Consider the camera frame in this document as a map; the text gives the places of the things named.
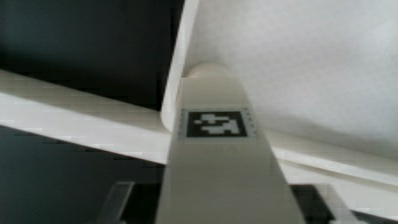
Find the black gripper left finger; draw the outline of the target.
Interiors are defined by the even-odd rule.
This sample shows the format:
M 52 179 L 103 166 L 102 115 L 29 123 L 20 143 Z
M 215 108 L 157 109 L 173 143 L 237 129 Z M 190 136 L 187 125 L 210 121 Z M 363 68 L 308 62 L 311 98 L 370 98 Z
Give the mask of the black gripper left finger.
M 160 183 L 118 182 L 87 224 L 155 224 Z

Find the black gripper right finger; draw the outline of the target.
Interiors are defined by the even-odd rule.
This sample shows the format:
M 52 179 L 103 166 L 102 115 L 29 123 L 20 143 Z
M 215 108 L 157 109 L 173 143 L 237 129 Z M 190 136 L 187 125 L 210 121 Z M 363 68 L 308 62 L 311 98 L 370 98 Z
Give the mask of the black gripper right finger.
M 327 184 L 292 184 L 306 224 L 361 224 L 343 199 Z

